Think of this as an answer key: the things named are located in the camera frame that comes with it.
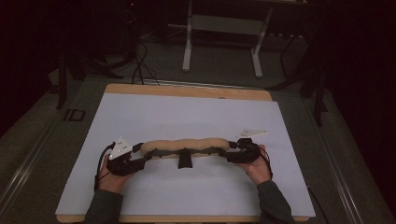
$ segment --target person's left hand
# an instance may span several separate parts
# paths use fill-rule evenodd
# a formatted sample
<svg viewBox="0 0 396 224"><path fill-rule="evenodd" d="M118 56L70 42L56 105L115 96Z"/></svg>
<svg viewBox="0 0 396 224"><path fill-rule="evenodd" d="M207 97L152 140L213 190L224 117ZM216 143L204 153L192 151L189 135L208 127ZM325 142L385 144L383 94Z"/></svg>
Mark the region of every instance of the person's left hand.
<svg viewBox="0 0 396 224"><path fill-rule="evenodd" d="M119 176L113 175L107 169L107 161L109 155L105 155L105 159L102 165L102 168L99 172L99 189L107 190L114 193L121 193L123 186L125 185L126 181L134 175L126 175L126 176Z"/></svg>

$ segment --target person's right hand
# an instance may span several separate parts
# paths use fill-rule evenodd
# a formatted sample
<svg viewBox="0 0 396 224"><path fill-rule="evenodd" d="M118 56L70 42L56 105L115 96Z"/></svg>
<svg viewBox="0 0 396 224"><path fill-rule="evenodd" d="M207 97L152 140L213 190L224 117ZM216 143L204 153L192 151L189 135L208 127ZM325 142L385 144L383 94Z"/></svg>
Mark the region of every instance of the person's right hand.
<svg viewBox="0 0 396 224"><path fill-rule="evenodd" d="M265 157L265 146L259 145L259 148L261 154ZM248 177L250 177L255 185L271 180L269 167L262 157L259 157L252 163L237 163L236 165L244 168Z"/></svg>

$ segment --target floor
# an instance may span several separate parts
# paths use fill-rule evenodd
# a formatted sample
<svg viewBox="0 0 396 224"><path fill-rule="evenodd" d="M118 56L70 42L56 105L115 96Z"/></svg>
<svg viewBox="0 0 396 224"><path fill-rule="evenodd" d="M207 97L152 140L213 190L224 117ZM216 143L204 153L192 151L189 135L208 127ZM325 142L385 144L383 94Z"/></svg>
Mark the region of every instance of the floor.
<svg viewBox="0 0 396 224"><path fill-rule="evenodd" d="M285 38L266 37L260 52L264 77L257 79L246 43L235 47L218 39L208 41L206 35L193 34L189 73L181 71L183 29L175 28L166 42L147 35L143 40L148 49L142 69L144 82L156 85L155 76L161 85L263 90L285 80L279 63ZM288 71L298 63L305 47L298 40L288 51ZM142 46L139 55L144 54ZM68 100L61 110L56 109L57 95L45 94L0 139L0 223L58 223L54 211L104 89L112 82L130 83L134 69L135 64L116 69L123 78L109 79L87 68L84 81L69 78ZM57 71L49 75L56 82ZM312 115L313 97L301 98L300 86L297 83L271 94L279 103L305 182L318 199L312 197L317 216L305 223L326 223L324 215L329 223L337 224L395 223L331 92L325 92L327 112L322 113L323 127L318 127ZM64 120L67 109L85 110L86 116L80 122Z"/></svg>

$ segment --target dark background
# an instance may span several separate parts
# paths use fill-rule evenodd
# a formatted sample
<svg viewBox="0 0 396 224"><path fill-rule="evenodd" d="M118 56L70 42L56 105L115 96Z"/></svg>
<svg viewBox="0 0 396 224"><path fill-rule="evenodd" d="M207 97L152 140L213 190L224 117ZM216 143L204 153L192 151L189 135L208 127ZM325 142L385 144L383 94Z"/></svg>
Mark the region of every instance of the dark background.
<svg viewBox="0 0 396 224"><path fill-rule="evenodd" d="M141 17L156 33L166 35L164 24L185 23L186 2L163 1L151 5L153 2L147 1ZM50 89L47 75L58 67L65 40L92 56L100 56L103 50L115 48L112 43L118 40L104 35L103 30L98 31L103 17L93 18L89 3L2 2L0 136ZM396 216L396 181L392 180L396 159L396 137L393 136L396 133L396 3L385 0L336 1L334 5L335 11L328 15L314 52L328 58L325 61L331 73L327 87ZM277 8L269 29L273 33L295 33L293 23L299 13L301 11L293 7ZM154 20L152 15L160 16Z"/></svg>

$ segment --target gray sleeve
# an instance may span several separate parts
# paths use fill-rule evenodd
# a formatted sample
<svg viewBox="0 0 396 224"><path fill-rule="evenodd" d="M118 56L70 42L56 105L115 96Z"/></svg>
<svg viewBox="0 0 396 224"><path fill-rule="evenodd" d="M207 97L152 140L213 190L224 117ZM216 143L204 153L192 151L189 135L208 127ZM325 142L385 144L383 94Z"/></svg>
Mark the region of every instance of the gray sleeve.
<svg viewBox="0 0 396 224"><path fill-rule="evenodd" d="M85 224L118 224L123 196L106 190L97 190L85 215Z"/></svg>
<svg viewBox="0 0 396 224"><path fill-rule="evenodd" d="M274 181L268 180L260 183L257 190L262 210L260 223L295 223L291 216L290 206Z"/></svg>

